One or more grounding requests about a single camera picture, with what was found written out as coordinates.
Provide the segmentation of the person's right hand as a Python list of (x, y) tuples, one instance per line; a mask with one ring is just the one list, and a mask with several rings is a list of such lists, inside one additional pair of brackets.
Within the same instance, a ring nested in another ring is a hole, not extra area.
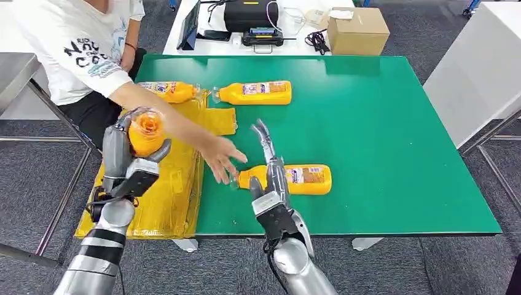
[(227, 138), (212, 136), (202, 147), (198, 148), (199, 153), (210, 167), (217, 183), (229, 184), (236, 176), (238, 171), (231, 162), (231, 158), (246, 163), (247, 156), (236, 148)]

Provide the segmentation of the person's left hand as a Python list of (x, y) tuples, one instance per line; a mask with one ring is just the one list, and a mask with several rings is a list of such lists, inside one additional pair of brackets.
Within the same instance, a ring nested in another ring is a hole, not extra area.
[(136, 49), (131, 45), (125, 44), (122, 57), (120, 59), (120, 66), (129, 72), (134, 64)]

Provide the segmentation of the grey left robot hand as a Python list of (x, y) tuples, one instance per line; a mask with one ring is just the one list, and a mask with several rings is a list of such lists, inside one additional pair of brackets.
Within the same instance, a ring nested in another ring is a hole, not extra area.
[(123, 183), (134, 160), (144, 159), (146, 166), (150, 162), (159, 163), (170, 149), (171, 140), (166, 137), (166, 118), (162, 112), (149, 107), (124, 111), (104, 132), (104, 191), (109, 193)]

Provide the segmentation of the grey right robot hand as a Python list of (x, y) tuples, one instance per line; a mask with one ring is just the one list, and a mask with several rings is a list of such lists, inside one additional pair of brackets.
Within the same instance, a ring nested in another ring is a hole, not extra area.
[(252, 124), (251, 130), (256, 133), (259, 139), (267, 167), (264, 195), (270, 192), (276, 192), (281, 197), (286, 209), (291, 210), (290, 193), (284, 162), (281, 157), (276, 155), (269, 130), (261, 119), (257, 119), (256, 122)]

